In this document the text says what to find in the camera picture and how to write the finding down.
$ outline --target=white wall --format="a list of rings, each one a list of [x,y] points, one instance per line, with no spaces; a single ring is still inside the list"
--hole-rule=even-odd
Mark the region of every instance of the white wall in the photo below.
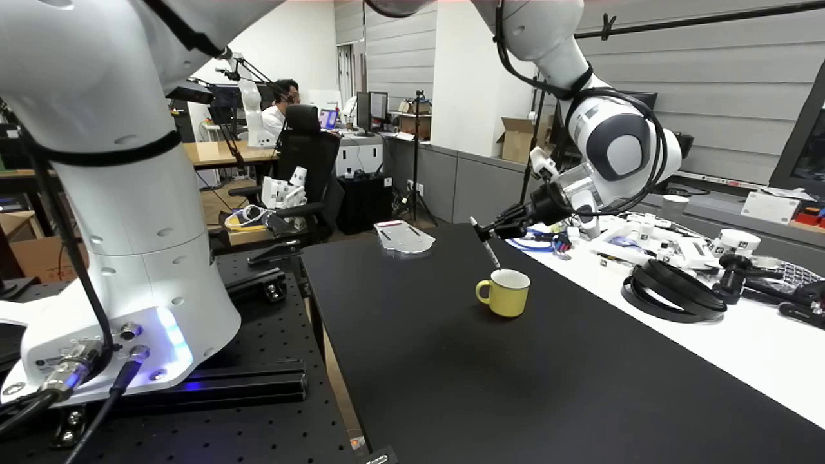
[[[260,68],[270,79],[294,78],[301,85],[305,104],[322,105],[337,95],[332,0],[287,0],[243,30],[229,46]],[[217,68],[226,68],[226,61],[211,60],[197,78],[225,82],[225,74],[219,74]],[[203,117],[206,105],[190,105],[198,139],[203,137],[198,128]]]
[[[433,144],[495,157],[502,117],[528,117],[532,88],[510,78],[495,55],[493,33],[470,0],[439,2]]]

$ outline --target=yellow mug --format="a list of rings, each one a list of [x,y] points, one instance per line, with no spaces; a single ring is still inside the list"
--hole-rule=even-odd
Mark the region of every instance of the yellow mug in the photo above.
[[[493,271],[489,278],[474,286],[474,296],[501,317],[522,317],[528,292],[532,278],[514,269]]]

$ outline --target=white box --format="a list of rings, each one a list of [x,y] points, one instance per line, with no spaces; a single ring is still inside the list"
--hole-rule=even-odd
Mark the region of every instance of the white box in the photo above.
[[[335,157],[335,179],[357,179],[376,175],[385,167],[385,144],[368,143],[368,144],[354,144],[349,139],[340,143],[337,157]]]
[[[798,210],[799,210],[799,199],[751,190],[742,207],[742,216],[789,225]]]

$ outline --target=cardboard box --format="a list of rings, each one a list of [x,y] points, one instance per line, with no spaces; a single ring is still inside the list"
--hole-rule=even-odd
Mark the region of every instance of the cardboard box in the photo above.
[[[42,278],[43,284],[74,278],[74,269],[71,262],[71,256],[63,251],[59,237],[18,241],[18,243],[11,243],[11,251],[16,253],[28,278]]]
[[[515,164],[526,164],[532,157],[533,121],[532,118],[501,118],[505,125],[505,137],[501,157]],[[542,118],[540,146],[549,146],[549,118]]]
[[[416,114],[398,117],[398,128],[406,135],[416,135]],[[430,117],[428,114],[422,114],[419,121],[419,137],[430,139]]]

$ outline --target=mug handle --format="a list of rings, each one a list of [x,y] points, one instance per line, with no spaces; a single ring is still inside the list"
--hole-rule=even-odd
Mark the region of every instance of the mug handle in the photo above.
[[[483,296],[483,288],[489,288],[489,286],[493,286],[493,280],[487,280],[487,278],[474,286],[474,296],[487,306],[489,306],[489,292],[487,292],[487,296]]]

